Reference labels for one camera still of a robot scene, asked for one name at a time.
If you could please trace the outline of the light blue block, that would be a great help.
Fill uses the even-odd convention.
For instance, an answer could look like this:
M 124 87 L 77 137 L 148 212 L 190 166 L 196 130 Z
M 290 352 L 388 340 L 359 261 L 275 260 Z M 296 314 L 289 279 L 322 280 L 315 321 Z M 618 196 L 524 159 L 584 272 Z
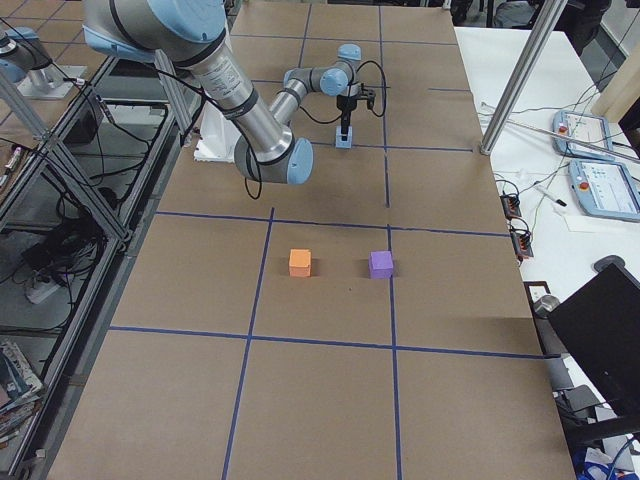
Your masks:
M 351 149 L 353 142 L 353 127 L 343 128 L 338 126 L 335 130 L 334 145 L 337 149 Z

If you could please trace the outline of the orange block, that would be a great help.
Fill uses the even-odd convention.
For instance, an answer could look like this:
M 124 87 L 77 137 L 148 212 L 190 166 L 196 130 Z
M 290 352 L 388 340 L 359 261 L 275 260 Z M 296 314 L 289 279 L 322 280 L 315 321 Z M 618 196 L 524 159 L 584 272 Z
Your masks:
M 312 253 L 309 249 L 291 249 L 288 261 L 291 277 L 308 278 L 311 276 Z

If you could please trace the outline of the purple block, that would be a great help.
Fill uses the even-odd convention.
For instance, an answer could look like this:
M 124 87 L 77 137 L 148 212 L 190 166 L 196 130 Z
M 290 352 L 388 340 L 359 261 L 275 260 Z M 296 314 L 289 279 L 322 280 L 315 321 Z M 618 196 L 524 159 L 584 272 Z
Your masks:
M 372 251 L 368 264 L 371 279 L 389 279 L 393 276 L 394 262 L 389 250 Z

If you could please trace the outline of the upper orange black connector box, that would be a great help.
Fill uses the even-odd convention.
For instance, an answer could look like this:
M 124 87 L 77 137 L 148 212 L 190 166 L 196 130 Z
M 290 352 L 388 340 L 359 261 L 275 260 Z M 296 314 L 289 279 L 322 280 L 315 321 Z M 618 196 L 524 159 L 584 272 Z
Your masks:
M 500 200 L 506 219 L 511 220 L 521 217 L 520 199 L 518 194 L 502 194 L 500 196 Z

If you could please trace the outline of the orange black connector box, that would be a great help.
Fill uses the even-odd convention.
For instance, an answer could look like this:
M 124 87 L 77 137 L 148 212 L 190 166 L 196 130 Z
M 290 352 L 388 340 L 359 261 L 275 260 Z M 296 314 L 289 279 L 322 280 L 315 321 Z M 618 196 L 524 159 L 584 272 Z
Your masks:
M 511 228 L 509 233 L 516 257 L 519 260 L 533 258 L 531 232 L 527 229 Z
M 506 219 L 511 220 L 521 217 L 520 199 L 518 194 L 502 194 L 500 196 L 500 200 Z

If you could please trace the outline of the lower orange black connector box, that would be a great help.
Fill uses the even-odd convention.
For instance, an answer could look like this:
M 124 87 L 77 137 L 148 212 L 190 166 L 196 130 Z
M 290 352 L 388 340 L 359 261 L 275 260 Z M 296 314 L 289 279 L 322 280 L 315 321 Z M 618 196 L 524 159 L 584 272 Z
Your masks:
M 531 232 L 527 229 L 511 228 L 509 233 L 516 257 L 519 260 L 533 258 Z

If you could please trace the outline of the upper teach pendant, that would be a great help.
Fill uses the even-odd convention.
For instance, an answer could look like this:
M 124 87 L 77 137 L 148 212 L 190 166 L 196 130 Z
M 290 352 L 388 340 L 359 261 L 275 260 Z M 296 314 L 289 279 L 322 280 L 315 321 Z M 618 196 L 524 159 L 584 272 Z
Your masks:
M 600 116 L 560 110 L 552 121 L 553 131 L 562 136 L 554 138 L 554 149 L 573 158 L 614 160 L 609 122 Z

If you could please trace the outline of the teach pendant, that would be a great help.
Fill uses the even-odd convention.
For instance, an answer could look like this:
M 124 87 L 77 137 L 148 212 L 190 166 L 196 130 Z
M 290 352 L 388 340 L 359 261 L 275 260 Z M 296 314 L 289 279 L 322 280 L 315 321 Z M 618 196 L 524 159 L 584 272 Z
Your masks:
M 554 149 L 573 158 L 614 160 L 609 122 L 600 116 L 560 110 L 552 121 L 553 131 L 562 136 L 554 138 Z
M 639 191 L 625 165 L 572 159 L 568 171 L 573 192 L 587 215 L 639 222 Z

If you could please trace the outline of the lower teach pendant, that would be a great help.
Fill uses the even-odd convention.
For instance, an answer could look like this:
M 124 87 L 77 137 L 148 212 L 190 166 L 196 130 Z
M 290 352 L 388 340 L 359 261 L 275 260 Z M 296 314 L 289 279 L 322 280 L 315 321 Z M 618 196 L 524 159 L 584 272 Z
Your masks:
M 639 191 L 625 165 L 572 159 L 568 171 L 573 192 L 587 215 L 639 222 Z

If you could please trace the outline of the silver metal cup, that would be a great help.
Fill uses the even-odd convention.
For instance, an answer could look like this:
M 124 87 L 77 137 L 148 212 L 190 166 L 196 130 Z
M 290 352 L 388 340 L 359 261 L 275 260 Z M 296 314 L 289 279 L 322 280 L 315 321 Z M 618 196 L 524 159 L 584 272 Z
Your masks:
M 533 302 L 533 315 L 535 318 L 547 319 L 560 304 L 557 297 L 551 294 L 542 295 Z

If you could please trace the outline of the black laptop monitor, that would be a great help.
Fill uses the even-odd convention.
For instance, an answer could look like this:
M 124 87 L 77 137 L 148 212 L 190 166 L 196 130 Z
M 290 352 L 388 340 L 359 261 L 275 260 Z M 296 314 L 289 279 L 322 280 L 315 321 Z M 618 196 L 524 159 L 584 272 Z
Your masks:
M 606 266 L 548 316 L 551 327 L 618 415 L 639 412 L 639 281 Z

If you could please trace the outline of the white power strip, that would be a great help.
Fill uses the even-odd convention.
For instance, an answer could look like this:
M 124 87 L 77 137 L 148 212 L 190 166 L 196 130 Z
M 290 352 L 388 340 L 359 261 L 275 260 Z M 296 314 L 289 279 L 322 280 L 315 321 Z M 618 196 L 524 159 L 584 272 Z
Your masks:
M 60 288 L 61 285 L 53 279 L 32 279 L 27 283 L 25 288 L 25 297 L 31 304 L 38 305 Z

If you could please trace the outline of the stack of magazines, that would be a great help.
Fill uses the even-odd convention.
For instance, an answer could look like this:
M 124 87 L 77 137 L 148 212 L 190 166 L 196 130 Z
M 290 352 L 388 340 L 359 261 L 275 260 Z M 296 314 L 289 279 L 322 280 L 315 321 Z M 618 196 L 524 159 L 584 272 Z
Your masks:
M 1 447 L 40 407 L 45 387 L 18 344 L 1 339 Z

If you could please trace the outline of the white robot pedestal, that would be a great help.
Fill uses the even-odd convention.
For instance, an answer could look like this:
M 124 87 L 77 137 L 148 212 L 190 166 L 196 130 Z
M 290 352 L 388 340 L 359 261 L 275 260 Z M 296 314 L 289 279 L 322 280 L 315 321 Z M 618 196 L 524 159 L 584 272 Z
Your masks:
M 204 106 L 199 123 L 199 140 L 194 159 L 199 162 L 233 163 L 240 138 L 236 126 L 212 104 Z

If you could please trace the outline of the aluminium frame post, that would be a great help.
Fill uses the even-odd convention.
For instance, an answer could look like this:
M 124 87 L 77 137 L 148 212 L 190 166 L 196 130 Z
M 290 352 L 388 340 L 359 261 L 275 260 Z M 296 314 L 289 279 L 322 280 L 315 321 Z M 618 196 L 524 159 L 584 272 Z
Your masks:
M 524 48 L 509 77 L 503 94 L 479 145 L 480 153 L 490 155 L 535 67 L 551 33 L 567 5 L 567 0 L 545 1 Z

